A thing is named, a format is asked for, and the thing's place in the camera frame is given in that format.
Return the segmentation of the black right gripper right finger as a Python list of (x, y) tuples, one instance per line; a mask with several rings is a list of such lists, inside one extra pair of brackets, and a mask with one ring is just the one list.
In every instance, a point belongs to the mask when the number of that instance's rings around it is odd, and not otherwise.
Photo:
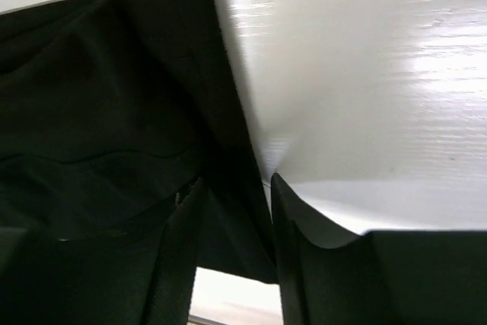
[(278, 174), (272, 223), (286, 324), (484, 324), (484, 231), (355, 234)]

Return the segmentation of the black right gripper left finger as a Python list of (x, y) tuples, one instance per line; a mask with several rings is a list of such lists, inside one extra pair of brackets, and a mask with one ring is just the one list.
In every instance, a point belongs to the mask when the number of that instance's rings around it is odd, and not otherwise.
[(1, 229), (3, 324), (185, 324), (206, 209), (203, 180), (79, 240)]

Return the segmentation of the black skirt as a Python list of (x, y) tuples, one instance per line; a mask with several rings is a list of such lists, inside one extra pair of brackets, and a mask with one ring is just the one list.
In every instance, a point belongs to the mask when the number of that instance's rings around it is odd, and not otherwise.
[(198, 178), (199, 265), (276, 283), (215, 0), (63, 0), (1, 16), (3, 225), (102, 234)]

